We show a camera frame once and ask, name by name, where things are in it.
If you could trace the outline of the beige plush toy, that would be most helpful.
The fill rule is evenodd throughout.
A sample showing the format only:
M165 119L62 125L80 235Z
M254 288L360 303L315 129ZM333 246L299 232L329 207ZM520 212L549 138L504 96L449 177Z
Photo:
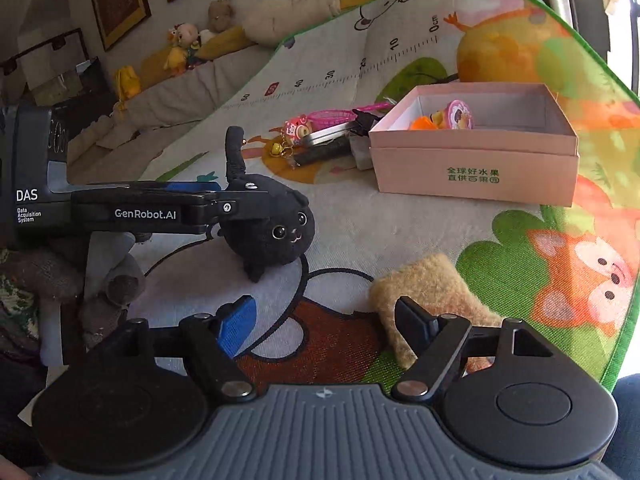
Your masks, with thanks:
M265 0L246 14L242 29L249 40L275 48L283 40L341 13L341 0Z

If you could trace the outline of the black folding tool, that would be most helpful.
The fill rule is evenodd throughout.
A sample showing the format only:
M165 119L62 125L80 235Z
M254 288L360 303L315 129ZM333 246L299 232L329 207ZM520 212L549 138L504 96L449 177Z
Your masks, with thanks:
M368 136L370 130L381 120L378 113L370 114L359 112L356 118L356 127L348 136L336 139L333 142L316 146L315 148L304 148L300 146L300 151L294 155L297 166L309 166L314 162L323 162L336 156L343 156L350 153L349 139L352 136Z

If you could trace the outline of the yellow plush toy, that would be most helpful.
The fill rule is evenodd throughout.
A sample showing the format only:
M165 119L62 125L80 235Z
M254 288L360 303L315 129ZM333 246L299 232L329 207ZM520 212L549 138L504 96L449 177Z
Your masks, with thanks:
M166 56L164 71L170 73L171 76L179 76L186 71L188 54L186 53L186 49L180 44L181 34L178 27L171 29L167 37L170 48Z

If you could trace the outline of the red camera keychain toy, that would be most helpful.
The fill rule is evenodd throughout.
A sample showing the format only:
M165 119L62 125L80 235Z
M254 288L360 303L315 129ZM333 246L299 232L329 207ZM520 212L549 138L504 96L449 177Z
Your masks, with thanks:
M313 131L312 122L307 115L293 117L282 126L271 128L270 132L275 132L278 136L273 140L269 149L270 155L275 158L283 158L290 166L296 167L295 150Z

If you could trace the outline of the yellow cup with pink lid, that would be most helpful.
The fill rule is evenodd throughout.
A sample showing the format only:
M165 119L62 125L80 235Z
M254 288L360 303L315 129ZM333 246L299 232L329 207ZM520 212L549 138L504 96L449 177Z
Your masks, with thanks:
M441 110L430 116L432 123L439 129L473 129L473 116L468 104L461 100L452 100Z

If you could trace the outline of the colourful cartoon play mat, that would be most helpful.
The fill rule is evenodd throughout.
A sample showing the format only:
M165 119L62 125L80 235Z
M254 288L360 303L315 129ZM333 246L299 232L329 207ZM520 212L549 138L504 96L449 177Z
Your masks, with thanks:
M154 326L254 297L232 353L255 382L390 384L399 296L475 324L522 318L612 387L639 312L639 103L532 0L376 0L282 42L145 170L308 197L309 249L250 281L218 232L136 250Z

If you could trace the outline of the pink doll plush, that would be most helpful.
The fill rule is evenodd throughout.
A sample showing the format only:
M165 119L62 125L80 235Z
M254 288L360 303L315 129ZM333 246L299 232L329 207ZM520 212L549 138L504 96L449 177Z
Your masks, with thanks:
M198 28L190 23L182 23L171 29L171 42L185 58L194 55L201 47Z

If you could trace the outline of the pink cardboard box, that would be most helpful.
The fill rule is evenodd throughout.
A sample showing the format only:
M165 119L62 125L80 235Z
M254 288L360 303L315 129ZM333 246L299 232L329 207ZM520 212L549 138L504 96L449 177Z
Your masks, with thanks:
M473 129L410 130L452 100ZM544 84L456 82L411 90L369 133L383 193L568 206L578 137Z

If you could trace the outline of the pink toy racket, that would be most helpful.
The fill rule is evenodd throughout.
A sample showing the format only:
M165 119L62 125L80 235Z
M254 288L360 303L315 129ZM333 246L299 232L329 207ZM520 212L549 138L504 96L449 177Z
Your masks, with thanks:
M315 110L309 114L305 114L304 117L310 122L311 128L314 131L330 128L333 126L346 124L346 122L354 122L358 117L359 112L363 113L385 113L386 110L393 107L394 103L387 101L369 104L365 106L358 106L356 108L350 108L349 110L342 110L341 108L331 108L330 110Z

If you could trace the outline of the black plush cat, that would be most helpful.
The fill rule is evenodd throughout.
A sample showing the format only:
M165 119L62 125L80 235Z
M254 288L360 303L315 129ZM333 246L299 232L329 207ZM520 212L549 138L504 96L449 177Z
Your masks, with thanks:
M259 282L270 266L285 266L303 255L314 239L314 214L302 192L264 176L249 174L242 156L244 130L231 126L224 138L226 190L284 188L297 197L300 208L269 220L219 222L219 234L243 263L248 279Z

